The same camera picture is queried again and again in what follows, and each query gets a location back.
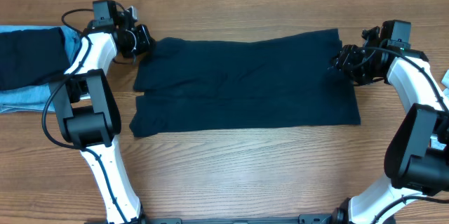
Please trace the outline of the dark navy t-shirt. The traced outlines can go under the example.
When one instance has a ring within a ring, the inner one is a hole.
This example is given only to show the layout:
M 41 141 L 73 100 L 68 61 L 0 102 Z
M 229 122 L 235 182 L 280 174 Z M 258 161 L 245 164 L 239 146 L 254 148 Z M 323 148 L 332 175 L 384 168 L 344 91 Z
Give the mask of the dark navy t-shirt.
M 329 65 L 341 48 L 336 29 L 250 43 L 162 39 L 140 62 L 130 129 L 358 125 L 352 82 Z

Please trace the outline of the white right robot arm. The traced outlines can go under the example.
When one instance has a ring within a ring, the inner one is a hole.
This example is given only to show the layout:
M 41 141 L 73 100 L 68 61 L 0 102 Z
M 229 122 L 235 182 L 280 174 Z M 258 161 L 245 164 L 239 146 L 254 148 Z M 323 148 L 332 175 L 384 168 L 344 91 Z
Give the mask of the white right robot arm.
M 394 214 L 415 201 L 440 204 L 448 191 L 448 98 L 431 75 L 429 59 L 411 48 L 411 24 L 388 20 L 362 32 L 364 44 L 345 45 L 333 68 L 357 86 L 383 81 L 394 87 L 406 116 L 387 148 L 384 173 L 361 194 L 344 200 L 320 223 L 394 223 Z

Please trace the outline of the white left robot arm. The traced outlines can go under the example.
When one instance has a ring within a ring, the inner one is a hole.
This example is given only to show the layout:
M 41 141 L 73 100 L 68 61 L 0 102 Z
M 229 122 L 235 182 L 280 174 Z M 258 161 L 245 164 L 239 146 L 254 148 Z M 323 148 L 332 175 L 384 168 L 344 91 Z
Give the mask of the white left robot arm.
M 53 106 L 63 141 L 78 150 L 90 167 L 106 208 L 106 223 L 148 223 L 121 157 L 121 116 L 107 82 L 117 55 L 136 60 L 156 45 L 146 25 L 138 24 L 135 7 L 113 0 L 93 2 L 93 19 L 80 31 L 72 66 L 49 85 L 45 106 Z

